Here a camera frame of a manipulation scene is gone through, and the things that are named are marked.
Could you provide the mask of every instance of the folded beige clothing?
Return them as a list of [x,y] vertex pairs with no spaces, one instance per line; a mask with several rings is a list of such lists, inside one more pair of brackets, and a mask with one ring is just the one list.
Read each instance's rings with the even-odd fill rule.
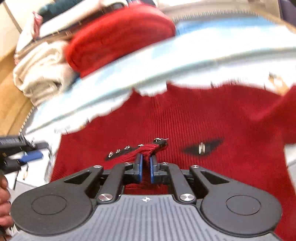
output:
[[66,41],[44,42],[14,68],[14,84],[30,97],[33,105],[58,95],[73,82],[75,73],[63,53],[67,44]]

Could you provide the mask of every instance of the red knit fabric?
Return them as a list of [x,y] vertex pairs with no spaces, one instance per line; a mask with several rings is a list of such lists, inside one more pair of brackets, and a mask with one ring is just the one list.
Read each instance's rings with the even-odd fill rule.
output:
[[174,23],[153,6],[133,4],[103,15],[79,31],[65,51],[81,77],[150,44],[173,37]]
[[[105,161],[109,152],[129,145],[169,138],[166,150],[156,154],[188,169],[197,164],[240,182],[263,189],[282,204],[276,233],[296,240],[296,196],[283,152],[296,142],[296,87],[284,97],[239,85],[187,89],[168,85],[155,97],[133,92],[122,107],[94,119],[85,129],[62,137],[52,180],[93,165],[112,168],[120,159]],[[186,154],[184,148],[215,139],[222,143],[209,155]],[[149,170],[144,170],[149,180]],[[165,187],[133,185],[135,194],[165,193]]]

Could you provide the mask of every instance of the white fabric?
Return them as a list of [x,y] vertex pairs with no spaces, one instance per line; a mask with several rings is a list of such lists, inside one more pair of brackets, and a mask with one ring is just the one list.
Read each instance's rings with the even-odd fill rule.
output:
[[75,73],[65,62],[66,41],[43,43],[27,54],[13,70],[15,85],[31,98],[33,105],[63,92]]
[[109,6],[115,2],[122,2],[125,5],[128,5],[126,0],[83,0],[66,12],[44,23],[40,28],[40,37],[42,38],[56,31],[68,28],[87,16],[97,12],[102,7]]
[[35,15],[34,15],[34,13],[31,12],[28,17],[28,20],[26,22],[24,29],[23,29],[22,33],[20,34],[19,40],[17,42],[17,47],[15,49],[16,53],[21,51],[33,39],[32,29],[34,28],[34,19],[35,19]]

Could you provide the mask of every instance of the gray gripper base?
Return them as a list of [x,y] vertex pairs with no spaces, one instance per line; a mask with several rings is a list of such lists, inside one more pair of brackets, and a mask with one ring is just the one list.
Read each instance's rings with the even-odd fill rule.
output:
[[21,231],[12,241],[276,241],[272,233],[241,238],[209,226],[193,205],[177,203],[171,195],[122,195],[100,205],[82,226],[51,237]]

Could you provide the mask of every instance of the circular mount plate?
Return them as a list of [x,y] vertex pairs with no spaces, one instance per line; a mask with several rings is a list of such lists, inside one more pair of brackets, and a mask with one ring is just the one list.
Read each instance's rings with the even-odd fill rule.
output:
[[79,185],[36,188],[12,204],[15,225],[30,234],[49,236],[65,233],[84,223],[93,208]]
[[213,186],[200,210],[222,232],[242,236],[271,231],[281,219],[281,205],[275,197],[236,181]]

